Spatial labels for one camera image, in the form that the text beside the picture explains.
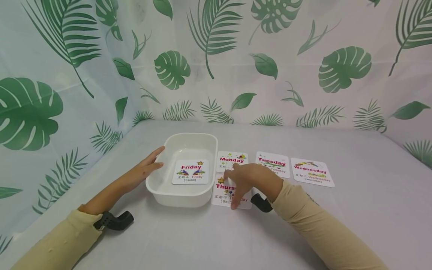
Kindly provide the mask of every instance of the white plastic bin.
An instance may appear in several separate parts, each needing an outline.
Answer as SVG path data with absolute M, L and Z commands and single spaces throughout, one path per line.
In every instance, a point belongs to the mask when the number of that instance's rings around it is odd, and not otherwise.
M 164 145 L 165 150 L 156 159 L 156 162 L 163 162 L 164 166 L 147 178 L 147 189 L 162 205 L 200 207 L 206 204 L 211 198 L 215 181 L 217 138 L 205 133 L 179 133 L 169 137 Z M 207 159 L 209 161 L 209 182 L 207 184 L 172 184 L 175 163 L 178 160 L 186 159 Z

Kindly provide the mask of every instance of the beige sleeve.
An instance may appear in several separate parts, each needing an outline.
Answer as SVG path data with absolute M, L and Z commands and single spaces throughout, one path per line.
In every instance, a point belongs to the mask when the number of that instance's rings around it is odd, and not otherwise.
M 72 269 L 102 234 L 93 227 L 101 218 L 102 214 L 92 216 L 73 210 L 24 254 L 11 270 Z
M 328 268 L 388 269 L 352 231 L 311 200 L 301 186 L 284 181 L 272 206 L 280 217 L 306 239 Z

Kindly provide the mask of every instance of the white tabletop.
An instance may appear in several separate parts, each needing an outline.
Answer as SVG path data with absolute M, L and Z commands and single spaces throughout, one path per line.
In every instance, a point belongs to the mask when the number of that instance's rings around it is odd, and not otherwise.
M 335 188 L 300 184 L 353 230 L 390 269 L 430 269 L 432 171 L 376 132 L 312 130 L 173 121 L 138 124 L 5 252 L 9 269 L 35 242 L 118 176 L 180 132 L 205 132 L 219 150 L 257 151 L 325 162 Z M 107 232 L 77 270 L 325 269 L 306 241 L 274 211 L 159 205 L 145 185 L 124 196 L 114 214 L 135 222 Z

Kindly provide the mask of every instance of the left hand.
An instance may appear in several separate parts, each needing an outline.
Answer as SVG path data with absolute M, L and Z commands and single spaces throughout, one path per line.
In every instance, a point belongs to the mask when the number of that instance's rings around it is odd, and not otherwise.
M 155 163 L 156 157 L 162 153 L 165 149 L 165 146 L 161 146 L 158 149 L 154 150 L 148 157 L 143 159 L 140 163 L 135 165 L 132 169 L 130 169 L 127 173 L 122 175 L 120 178 L 116 180 L 117 184 L 119 184 L 125 193 L 131 192 L 139 184 L 141 184 L 153 171 L 162 168 L 163 163 L 157 162 Z

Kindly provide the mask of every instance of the tropical leaf backdrop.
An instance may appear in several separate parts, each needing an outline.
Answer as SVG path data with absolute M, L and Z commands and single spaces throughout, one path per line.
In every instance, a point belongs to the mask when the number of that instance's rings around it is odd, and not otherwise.
M 431 168 L 432 0 L 327 2 L 1 1 L 0 253 L 153 119 L 376 132 Z

